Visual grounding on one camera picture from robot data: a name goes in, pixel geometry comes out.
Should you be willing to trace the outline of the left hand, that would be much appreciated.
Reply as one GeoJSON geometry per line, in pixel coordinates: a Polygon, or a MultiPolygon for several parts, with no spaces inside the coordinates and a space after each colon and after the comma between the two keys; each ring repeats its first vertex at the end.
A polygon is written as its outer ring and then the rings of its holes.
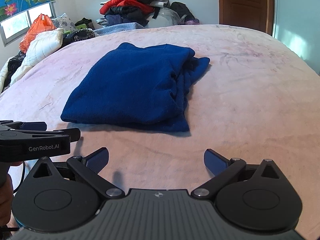
{"type": "Polygon", "coordinates": [[[6,182],[1,187],[0,195],[0,225],[5,226],[11,219],[11,203],[13,200],[13,185],[11,176],[7,173],[6,182]]]}

